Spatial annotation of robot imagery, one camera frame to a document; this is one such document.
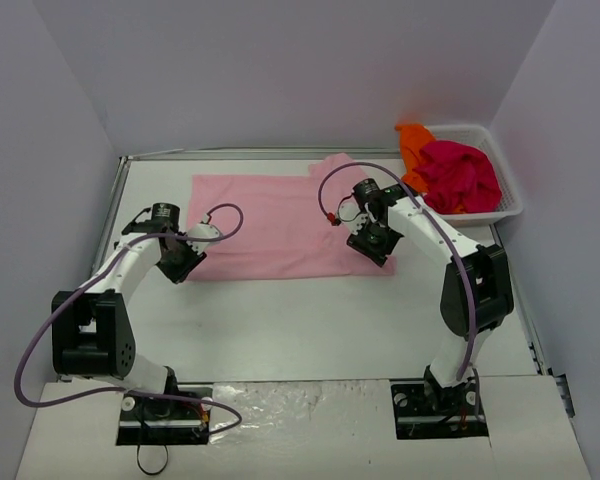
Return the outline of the pink t shirt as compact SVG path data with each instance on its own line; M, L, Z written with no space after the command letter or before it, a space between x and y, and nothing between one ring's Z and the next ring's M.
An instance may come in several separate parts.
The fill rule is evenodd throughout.
M239 232L207 248L191 281L286 280L336 276L392 276L396 261L379 267L351 249L349 231L333 227L321 212L334 210L366 172L346 154L309 166L304 176L195 174L187 224L200 222L212 207L212 223L222 233L237 221L231 204L241 208Z

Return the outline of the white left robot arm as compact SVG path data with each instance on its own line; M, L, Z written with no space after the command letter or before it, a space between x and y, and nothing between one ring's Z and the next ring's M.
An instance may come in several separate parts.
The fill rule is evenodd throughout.
M68 291L52 300L53 310L66 307L51 326L52 359L58 374L146 392L148 410L169 418L181 406L175 372L137 352L127 303L154 268L174 284L186 280L221 232L210 215L180 231L180 209L173 204L155 203L143 211L149 218L134 218L123 228L113 254L96 272L100 281L73 302Z

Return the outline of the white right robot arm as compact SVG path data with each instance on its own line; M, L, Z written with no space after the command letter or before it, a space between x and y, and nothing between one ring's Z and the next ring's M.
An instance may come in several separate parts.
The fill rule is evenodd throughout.
M451 410L486 339L513 311L505 250L465 236L401 185L381 189L373 179L353 187L336 219L350 232L347 245L379 267L402 239L443 267L439 309L447 333L425 368L423 398L434 412Z

